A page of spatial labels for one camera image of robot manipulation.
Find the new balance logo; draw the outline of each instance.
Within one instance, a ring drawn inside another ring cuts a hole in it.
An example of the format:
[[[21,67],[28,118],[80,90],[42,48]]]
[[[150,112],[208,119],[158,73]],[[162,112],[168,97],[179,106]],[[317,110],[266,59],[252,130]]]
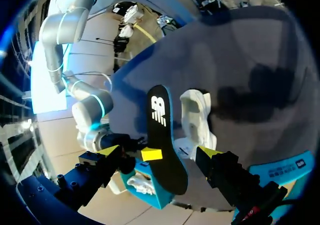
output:
[[[166,114],[165,102],[162,97],[151,97],[152,119],[156,120],[163,126],[167,126],[166,119],[163,117]]]

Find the screw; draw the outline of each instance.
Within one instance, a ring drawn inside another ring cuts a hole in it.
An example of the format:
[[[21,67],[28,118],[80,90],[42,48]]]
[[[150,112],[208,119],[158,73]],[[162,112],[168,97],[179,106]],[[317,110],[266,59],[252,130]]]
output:
[[[79,186],[76,181],[72,181],[72,182],[70,183],[70,185],[71,185],[72,189],[77,189],[78,186]]]
[[[37,187],[37,190],[38,190],[39,192],[42,192],[44,189],[45,189],[45,188],[44,188],[43,186],[38,186],[38,187]]]

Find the floor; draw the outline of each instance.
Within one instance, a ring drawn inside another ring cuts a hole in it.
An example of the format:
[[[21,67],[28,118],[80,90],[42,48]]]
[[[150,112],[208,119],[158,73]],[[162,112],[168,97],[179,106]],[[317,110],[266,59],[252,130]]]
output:
[[[276,6],[279,8],[284,8],[284,5],[279,0],[220,0],[228,8],[239,8],[241,2],[246,2],[251,6]],[[163,32],[157,24],[158,15],[152,10],[142,4],[137,4],[138,8],[143,11],[144,15],[142,19],[137,23],[142,27],[147,33],[149,33],[156,41],[163,37]],[[133,35],[130,37],[130,41],[124,52],[119,55],[120,59],[131,60],[144,49],[152,44],[152,41],[145,36],[137,28],[133,28]],[[121,67],[126,64],[127,61],[118,60],[118,65]]]

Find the black device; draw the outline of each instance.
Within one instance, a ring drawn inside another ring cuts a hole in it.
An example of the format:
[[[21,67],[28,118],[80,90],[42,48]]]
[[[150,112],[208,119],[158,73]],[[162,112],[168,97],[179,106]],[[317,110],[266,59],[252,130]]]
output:
[[[239,157],[230,151],[211,157],[200,147],[196,150],[195,162],[212,188],[218,188],[231,206],[239,213],[232,221],[237,224],[272,223],[270,214],[281,204],[288,190],[274,181],[261,187],[259,175],[245,170]]]

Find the white robotic arm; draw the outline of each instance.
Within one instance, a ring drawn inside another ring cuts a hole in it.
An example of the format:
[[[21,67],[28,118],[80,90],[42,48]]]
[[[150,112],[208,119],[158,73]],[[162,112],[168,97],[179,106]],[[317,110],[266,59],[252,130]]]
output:
[[[110,93],[79,80],[71,72],[65,72],[62,79],[68,93],[79,101],[72,106],[79,144],[89,151],[101,150],[101,138],[108,131],[100,121],[114,107]]]
[[[39,34],[55,90],[60,93],[67,89],[79,101],[72,106],[72,115],[79,130],[77,139],[82,147],[93,152],[102,149],[101,138],[108,134],[100,120],[113,109],[113,100],[108,91],[92,87],[76,78],[72,72],[63,73],[62,44],[80,41],[90,10],[96,2],[73,0],[66,13],[48,16]]]

